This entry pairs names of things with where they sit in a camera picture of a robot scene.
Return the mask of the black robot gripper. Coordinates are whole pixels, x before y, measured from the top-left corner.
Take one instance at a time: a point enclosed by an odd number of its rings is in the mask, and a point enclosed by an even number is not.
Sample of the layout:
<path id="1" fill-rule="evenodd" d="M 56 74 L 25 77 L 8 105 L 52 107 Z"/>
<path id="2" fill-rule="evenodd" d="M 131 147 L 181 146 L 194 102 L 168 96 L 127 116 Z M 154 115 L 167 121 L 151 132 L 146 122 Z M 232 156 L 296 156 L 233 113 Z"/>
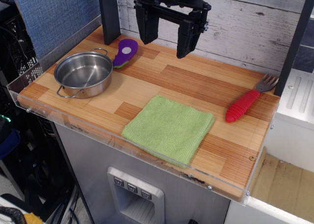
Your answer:
<path id="1" fill-rule="evenodd" d="M 158 38 L 159 19 L 179 25 L 177 58 L 194 51 L 200 34 L 208 29 L 211 6 L 203 0 L 135 0 L 140 39 L 149 44 Z"/>

